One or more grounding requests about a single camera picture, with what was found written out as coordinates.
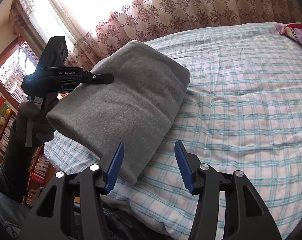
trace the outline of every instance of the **window frame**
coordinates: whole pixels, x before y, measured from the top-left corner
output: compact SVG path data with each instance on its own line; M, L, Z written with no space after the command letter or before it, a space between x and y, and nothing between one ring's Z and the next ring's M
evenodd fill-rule
M0 68L6 62L6 60L21 46L19 39L16 38L12 41L0 54ZM19 103L14 99L6 87L2 84L0 80L0 92L6 100L13 106L14 109L18 109Z

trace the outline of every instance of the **bed sheet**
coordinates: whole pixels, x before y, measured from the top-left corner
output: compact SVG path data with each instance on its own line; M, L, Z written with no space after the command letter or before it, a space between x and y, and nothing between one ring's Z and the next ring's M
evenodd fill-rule
M288 236L302 217L302 46L273 23L203 28L147 44L186 67L191 82L137 184L118 178L106 201L174 239L188 239L198 197L185 189L174 157L180 139L217 171L243 170ZM45 144L45 155L68 174L97 162L59 133ZM224 213L221 193L216 239Z

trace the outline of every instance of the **folded blanket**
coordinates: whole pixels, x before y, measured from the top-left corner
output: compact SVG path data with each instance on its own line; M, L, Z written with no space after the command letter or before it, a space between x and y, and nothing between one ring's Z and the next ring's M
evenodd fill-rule
M101 60L94 74L111 73L112 84L80 84L47 115L63 135L98 157L125 145L120 176L130 184L152 158L178 113L189 71L139 41Z

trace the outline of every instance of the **metal pin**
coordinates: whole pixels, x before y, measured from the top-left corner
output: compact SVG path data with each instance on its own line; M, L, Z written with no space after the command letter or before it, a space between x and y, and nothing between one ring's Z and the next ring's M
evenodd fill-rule
M200 165L201 170L207 171L209 168L210 168L210 166L205 163Z
M238 177L243 177L244 173L242 171L236 171L235 175L238 176Z
M63 172L63 171L58 171L58 172L55 174L55 176L56 176L57 178L62 178L62 177L64 176L64 172Z
M91 171L97 171L99 168L100 168L100 166L97 165L97 164L92 164L92 165L90 166L90 170L91 170Z

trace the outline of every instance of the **hand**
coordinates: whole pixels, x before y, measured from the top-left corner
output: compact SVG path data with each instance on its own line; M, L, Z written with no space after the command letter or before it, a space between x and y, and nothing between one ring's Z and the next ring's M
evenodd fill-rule
M55 129L49 124L46 115L57 105L59 99L55 98L49 103L47 109L40 111L33 101L22 102L19 105L15 120L14 136L25 145L27 138L28 118L34 121L32 130L32 147L39 147L43 142L53 140Z

